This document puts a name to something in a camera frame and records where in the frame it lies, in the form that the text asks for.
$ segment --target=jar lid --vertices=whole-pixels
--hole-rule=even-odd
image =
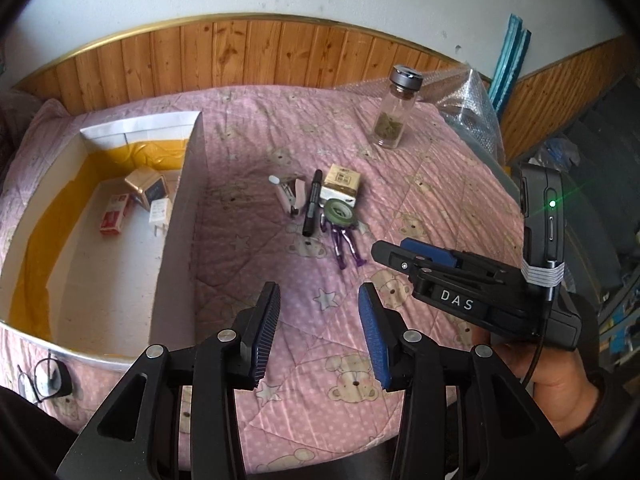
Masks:
[[[422,86],[422,74],[413,68],[395,65],[389,75],[389,81],[407,90],[417,92]]]

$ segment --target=glass jar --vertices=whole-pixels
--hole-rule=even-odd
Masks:
[[[422,74],[404,65],[395,65],[389,75],[389,90],[382,98],[373,123],[373,141],[382,148],[396,148],[404,132],[415,97],[422,86]]]

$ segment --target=pink quilt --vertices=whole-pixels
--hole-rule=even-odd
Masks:
[[[348,92],[286,87],[237,87],[153,98],[70,118],[57,102],[43,107],[27,133],[0,199],[0,258],[12,226],[47,167],[80,127],[124,117],[201,110],[207,134],[209,186],[202,197],[194,261],[196,338],[229,327],[254,304],[265,281],[280,284],[282,311],[265,378],[236,392],[242,451],[249,472],[333,460],[375,446],[398,432],[402,394],[375,380],[356,303],[372,281],[385,306],[440,344],[470,345],[465,323],[411,297],[404,276],[350,257],[338,270],[330,239],[300,234],[276,201],[269,174],[304,174],[332,163],[362,174],[356,243],[405,237],[473,251],[518,266],[522,220],[518,205],[444,123],[418,104],[398,150],[367,142],[379,100]],[[0,331],[0,381],[15,387],[44,350]],[[80,430],[119,374],[70,362],[75,392],[43,408]],[[190,392],[183,395],[180,462],[187,465]]]

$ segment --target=red box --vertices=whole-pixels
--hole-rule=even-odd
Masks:
[[[122,223],[129,210],[130,202],[129,193],[111,195],[100,223],[100,232],[103,235],[118,235],[122,232]]]

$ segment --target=gold trim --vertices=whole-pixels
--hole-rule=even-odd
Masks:
[[[181,25],[189,25],[194,22],[226,22],[229,20],[275,20],[281,22],[300,22],[300,23],[311,23],[313,25],[325,25],[327,27],[340,27],[346,28],[347,30],[353,30],[357,32],[365,32],[367,34],[372,35],[375,38],[380,38],[381,40],[389,40],[393,41],[397,44],[407,46],[409,48],[414,48],[420,52],[425,54],[429,54],[430,56],[435,56],[443,61],[449,63],[460,63],[459,61],[445,56],[435,50],[431,50],[425,46],[422,46],[418,43],[414,43],[413,41],[403,40],[402,38],[398,38],[397,36],[392,36],[391,34],[387,34],[386,32],[381,32],[379,30],[374,30],[373,28],[361,27],[359,25],[350,25],[349,23],[336,22],[334,20],[327,20],[324,18],[310,18],[308,16],[298,16],[296,14],[268,14],[265,12],[252,12],[252,13],[243,13],[243,12],[232,12],[227,14],[200,14],[197,16],[188,16],[185,18],[174,18],[172,20],[164,20],[162,22],[155,23],[147,23],[146,25],[140,25],[139,27],[130,28],[128,30],[123,30],[121,32],[116,32],[115,34],[110,34],[109,36],[105,36],[100,38],[99,40],[91,41],[83,46],[76,48],[75,50],[71,50],[62,56],[57,57],[56,59],[44,64],[39,69],[34,70],[29,75],[23,77],[15,84],[16,88],[20,88],[27,80],[32,77],[37,77],[43,72],[46,72],[50,68],[55,67],[56,65],[66,61],[67,59],[71,59],[83,52],[87,52],[89,50],[93,50],[94,48],[98,48],[105,44],[111,43],[112,41],[124,40],[125,38],[130,38],[131,36],[136,36],[138,34],[144,34],[146,32],[153,32],[155,30],[161,30],[163,28],[169,27],[178,27]]]

